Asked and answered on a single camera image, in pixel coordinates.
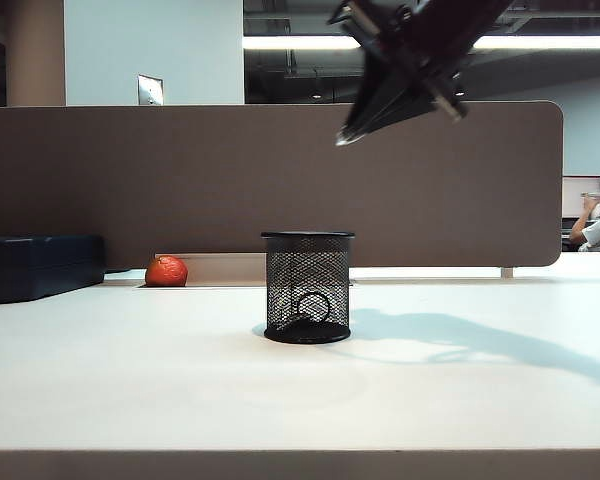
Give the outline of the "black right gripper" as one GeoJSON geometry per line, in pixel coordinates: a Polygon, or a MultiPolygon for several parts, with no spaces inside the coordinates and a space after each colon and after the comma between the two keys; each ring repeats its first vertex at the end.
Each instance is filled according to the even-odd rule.
{"type": "Polygon", "coordinates": [[[456,94],[462,64],[476,41],[509,8],[508,1],[426,1],[420,6],[343,1],[328,23],[364,52],[364,74],[335,144],[435,109],[460,120],[456,94]]]}

